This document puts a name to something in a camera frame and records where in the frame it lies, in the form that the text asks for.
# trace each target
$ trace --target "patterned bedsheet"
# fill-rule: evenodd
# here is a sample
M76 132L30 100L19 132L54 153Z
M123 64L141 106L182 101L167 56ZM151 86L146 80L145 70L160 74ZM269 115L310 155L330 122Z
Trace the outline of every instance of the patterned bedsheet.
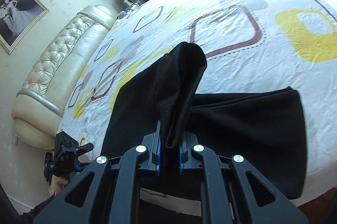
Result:
M117 20L93 54L59 131L92 142L83 160L93 160L119 89L178 43L197 43L208 62L197 93L299 91L308 165L294 203L303 204L337 186L336 18L323 0L150 0Z

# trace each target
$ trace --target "black metal bracket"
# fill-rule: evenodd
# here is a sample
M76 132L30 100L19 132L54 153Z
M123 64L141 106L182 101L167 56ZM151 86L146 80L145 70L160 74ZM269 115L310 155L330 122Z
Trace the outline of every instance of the black metal bracket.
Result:
M49 182L49 186L52 175L62 176L69 180L69 173L81 172L83 164L78 161L78 157L92 151L93 148L92 143L79 146L79 143L64 131L56 134L54 156L51 153L46 153L44 159L43 174L46 181Z
M78 147L74 152L64 142L59 144L57 166L49 171L64 175L76 169L80 174L33 223L136 224L140 178L160 178L159 131L160 122L155 133L122 157L100 156L91 163L77 162ZM180 145L180 173L200 180L203 224L308 224L305 215L248 160L240 155L218 156L188 132Z

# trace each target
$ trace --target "framed picture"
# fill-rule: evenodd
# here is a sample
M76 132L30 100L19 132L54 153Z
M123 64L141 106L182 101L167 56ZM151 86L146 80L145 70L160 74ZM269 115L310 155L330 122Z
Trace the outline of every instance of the framed picture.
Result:
M48 12L39 0L0 1L0 43L8 54Z

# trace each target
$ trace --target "cream wallpaper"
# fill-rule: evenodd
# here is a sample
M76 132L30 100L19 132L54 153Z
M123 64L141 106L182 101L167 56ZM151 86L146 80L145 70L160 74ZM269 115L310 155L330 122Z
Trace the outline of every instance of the cream wallpaper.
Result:
M125 6L122 0L40 0L50 12L23 37L11 55L0 47L0 182L7 195L29 207L49 197L43 177L46 150L19 140L12 144L11 108L37 58L58 32L87 5L101 4L116 16Z

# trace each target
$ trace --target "human hand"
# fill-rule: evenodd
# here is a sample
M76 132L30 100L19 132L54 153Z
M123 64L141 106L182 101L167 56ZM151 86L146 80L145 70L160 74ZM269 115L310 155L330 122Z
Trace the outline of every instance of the human hand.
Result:
M55 195L58 195L62 190L62 185L67 186L69 183L64 177L58 177L55 179Z

